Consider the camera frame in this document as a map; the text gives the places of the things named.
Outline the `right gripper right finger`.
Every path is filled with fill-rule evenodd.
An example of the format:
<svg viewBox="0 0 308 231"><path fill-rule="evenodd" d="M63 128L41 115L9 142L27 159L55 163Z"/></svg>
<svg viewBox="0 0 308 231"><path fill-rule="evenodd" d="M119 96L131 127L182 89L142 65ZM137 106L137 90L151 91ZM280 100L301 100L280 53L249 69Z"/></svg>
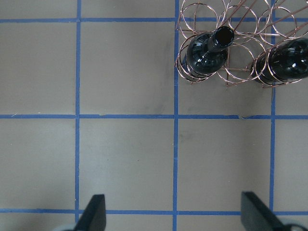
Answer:
<svg viewBox="0 0 308 231"><path fill-rule="evenodd" d="M241 223L246 231L283 231L283 223L254 192L241 193Z"/></svg>

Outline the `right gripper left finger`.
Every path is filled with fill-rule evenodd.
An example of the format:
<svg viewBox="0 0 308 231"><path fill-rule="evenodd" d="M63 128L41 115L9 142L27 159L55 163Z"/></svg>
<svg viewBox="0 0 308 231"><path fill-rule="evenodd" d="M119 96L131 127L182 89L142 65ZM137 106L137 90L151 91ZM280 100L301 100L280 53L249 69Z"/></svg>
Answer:
<svg viewBox="0 0 308 231"><path fill-rule="evenodd" d="M106 228L106 208L104 194L93 195L78 220L76 231L104 231Z"/></svg>

